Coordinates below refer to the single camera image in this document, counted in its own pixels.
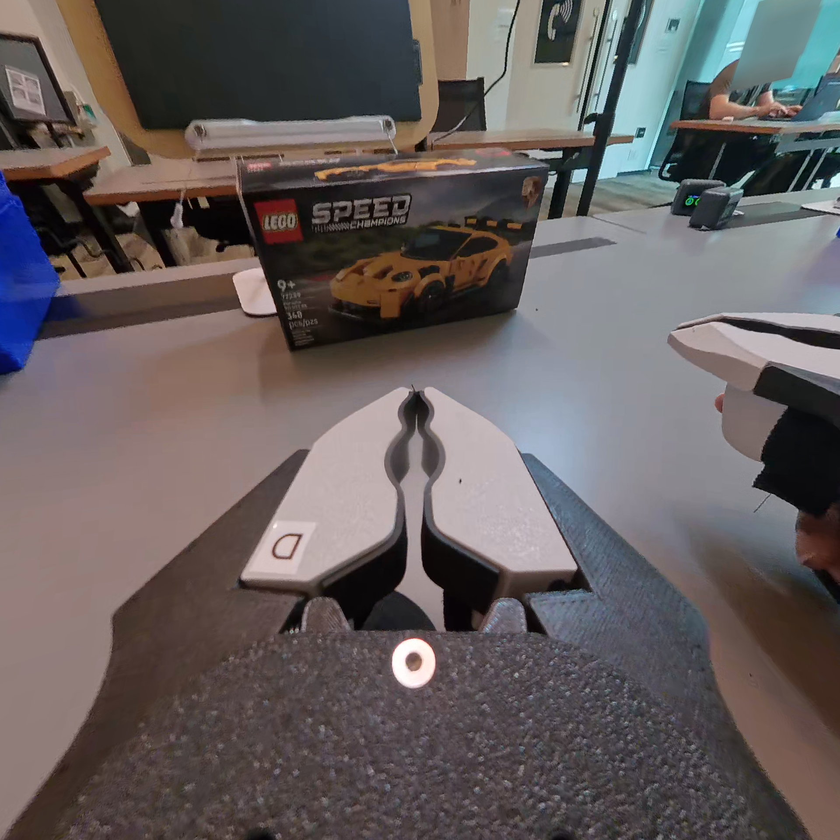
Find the dark computer monitor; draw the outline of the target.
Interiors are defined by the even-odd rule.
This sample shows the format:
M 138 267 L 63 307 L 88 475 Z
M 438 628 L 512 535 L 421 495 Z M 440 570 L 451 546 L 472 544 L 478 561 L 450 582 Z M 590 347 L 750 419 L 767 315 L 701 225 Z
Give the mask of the dark computer monitor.
M 140 125 L 417 122 L 406 1 L 97 1 Z

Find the person's right hand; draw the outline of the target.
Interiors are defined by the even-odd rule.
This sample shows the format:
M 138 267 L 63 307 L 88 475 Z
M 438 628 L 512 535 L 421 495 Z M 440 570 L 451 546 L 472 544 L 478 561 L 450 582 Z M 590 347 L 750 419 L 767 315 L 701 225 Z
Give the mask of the person's right hand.
M 839 585 L 839 504 L 822 515 L 799 511 L 795 523 L 795 554 L 801 565 Z

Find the grey desk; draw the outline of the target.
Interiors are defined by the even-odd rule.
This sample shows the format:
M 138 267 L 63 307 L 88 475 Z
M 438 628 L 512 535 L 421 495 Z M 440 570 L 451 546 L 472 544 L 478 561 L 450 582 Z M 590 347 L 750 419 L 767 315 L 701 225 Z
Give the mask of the grey desk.
M 722 312 L 838 312 L 838 221 L 538 227 L 512 314 L 289 353 L 240 310 L 38 341 L 2 378 L 2 833 L 77 733 L 111 616 L 271 470 L 397 386 L 434 386 L 569 485 L 706 618 L 721 692 L 814 838 L 838 838 L 838 606 L 795 513 L 666 342 Z

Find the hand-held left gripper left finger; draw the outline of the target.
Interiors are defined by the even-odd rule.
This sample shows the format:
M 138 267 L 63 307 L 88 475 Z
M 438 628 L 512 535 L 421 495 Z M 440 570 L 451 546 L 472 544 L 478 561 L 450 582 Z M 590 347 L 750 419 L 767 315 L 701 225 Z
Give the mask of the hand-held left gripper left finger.
M 316 440 L 245 563 L 241 585 L 325 592 L 396 544 L 414 396 L 395 388 Z

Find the white monitor stand base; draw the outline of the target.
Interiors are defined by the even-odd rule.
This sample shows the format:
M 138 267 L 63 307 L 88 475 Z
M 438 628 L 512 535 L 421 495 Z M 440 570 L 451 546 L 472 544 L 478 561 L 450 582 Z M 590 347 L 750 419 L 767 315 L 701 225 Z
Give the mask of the white monitor stand base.
M 277 305 L 263 269 L 241 270 L 233 274 L 232 281 L 245 315 L 251 318 L 273 318 L 277 315 Z

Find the framed notice board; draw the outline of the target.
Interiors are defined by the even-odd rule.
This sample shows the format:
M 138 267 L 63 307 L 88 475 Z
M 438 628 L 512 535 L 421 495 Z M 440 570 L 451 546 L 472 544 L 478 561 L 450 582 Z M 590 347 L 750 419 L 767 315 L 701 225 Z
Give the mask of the framed notice board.
M 2 113 L 20 125 L 65 125 L 77 121 L 39 38 L 1 34 Z

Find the open laptop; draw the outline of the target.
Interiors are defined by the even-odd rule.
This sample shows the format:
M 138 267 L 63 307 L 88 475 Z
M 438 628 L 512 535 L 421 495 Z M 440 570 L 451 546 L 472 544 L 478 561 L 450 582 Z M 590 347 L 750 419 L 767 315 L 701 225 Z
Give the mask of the open laptop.
M 788 106 L 776 118 L 794 122 L 831 122 L 838 120 L 839 113 L 839 73 L 827 73 L 820 79 L 816 88 L 805 100 L 798 111 Z

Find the black office chair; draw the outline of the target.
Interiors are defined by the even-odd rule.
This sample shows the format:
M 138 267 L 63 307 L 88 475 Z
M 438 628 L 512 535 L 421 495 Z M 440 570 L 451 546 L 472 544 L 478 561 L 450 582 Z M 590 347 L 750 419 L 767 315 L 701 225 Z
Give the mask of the black office chair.
M 432 133 L 487 130 L 485 79 L 437 81 L 438 109 Z

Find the silver monitor light bar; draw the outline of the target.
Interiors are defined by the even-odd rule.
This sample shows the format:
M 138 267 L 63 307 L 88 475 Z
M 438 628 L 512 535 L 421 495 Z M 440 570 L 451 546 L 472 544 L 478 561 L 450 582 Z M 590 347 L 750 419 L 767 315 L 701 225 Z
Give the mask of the silver monitor light bar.
M 184 141 L 197 160 L 283 156 L 288 153 L 396 152 L 396 123 L 387 116 L 330 120 L 195 120 Z

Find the dark wall poster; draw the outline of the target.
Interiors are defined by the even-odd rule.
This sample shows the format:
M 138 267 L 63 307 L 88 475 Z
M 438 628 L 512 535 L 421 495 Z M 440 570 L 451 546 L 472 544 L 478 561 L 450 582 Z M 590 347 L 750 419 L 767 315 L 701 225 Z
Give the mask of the dark wall poster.
M 535 65 L 568 66 L 581 21 L 582 1 L 542 1 L 534 52 Z

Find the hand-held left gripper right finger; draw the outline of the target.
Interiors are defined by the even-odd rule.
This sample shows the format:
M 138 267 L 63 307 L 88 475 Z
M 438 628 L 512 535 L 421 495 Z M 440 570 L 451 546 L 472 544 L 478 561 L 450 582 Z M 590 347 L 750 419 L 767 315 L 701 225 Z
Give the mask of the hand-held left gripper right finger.
M 447 595 L 528 595 L 571 584 L 578 564 L 509 436 L 436 388 L 417 397 L 427 576 Z

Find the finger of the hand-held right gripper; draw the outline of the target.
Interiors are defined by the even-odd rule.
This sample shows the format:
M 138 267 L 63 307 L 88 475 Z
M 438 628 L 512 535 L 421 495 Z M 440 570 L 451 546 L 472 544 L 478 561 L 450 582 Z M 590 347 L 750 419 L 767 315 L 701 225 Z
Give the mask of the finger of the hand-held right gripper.
M 759 322 L 780 329 L 839 330 L 839 315 L 808 312 L 725 312 L 681 323 L 688 329 L 708 322 Z
M 682 358 L 752 394 L 837 394 L 837 320 L 696 320 L 668 344 Z

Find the toy car brick set box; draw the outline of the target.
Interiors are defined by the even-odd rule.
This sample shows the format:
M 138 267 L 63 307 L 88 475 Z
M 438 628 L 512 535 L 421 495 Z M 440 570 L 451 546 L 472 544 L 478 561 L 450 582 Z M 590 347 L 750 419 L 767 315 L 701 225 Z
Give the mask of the toy car brick set box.
M 502 148 L 237 161 L 290 352 L 516 310 L 548 178 Z

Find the wooden-top table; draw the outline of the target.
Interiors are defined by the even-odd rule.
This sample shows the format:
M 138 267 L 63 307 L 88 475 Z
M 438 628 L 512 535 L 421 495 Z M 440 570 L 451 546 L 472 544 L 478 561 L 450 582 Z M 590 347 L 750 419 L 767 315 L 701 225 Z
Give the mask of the wooden-top table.
M 603 158 L 596 159 L 596 137 L 592 133 L 570 129 L 501 129 L 496 131 L 470 131 L 430 133 L 425 141 L 426 149 L 439 148 L 442 151 L 504 148 L 509 151 L 540 151 L 549 154 L 549 171 L 556 175 L 549 219 L 563 215 L 565 202 L 571 185 L 572 174 L 586 171 L 586 177 L 594 173 L 596 183 Z
M 719 180 L 748 196 L 828 186 L 838 176 L 838 121 L 680 120 L 659 167 L 665 181 Z
M 131 272 L 133 266 L 108 221 L 90 205 L 77 175 L 97 169 L 111 151 L 107 146 L 88 148 L 51 148 L 38 150 L 3 150 L 1 171 L 6 183 L 53 185 L 71 201 L 84 225 L 105 253 L 117 273 Z

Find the small black device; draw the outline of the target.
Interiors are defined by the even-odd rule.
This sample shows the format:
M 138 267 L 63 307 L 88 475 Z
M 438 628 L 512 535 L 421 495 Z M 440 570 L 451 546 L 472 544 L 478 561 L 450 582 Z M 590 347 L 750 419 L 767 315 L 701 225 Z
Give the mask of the small black device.
M 689 216 L 690 228 L 719 230 L 726 227 L 743 198 L 743 190 L 732 186 L 713 186 L 702 192 Z

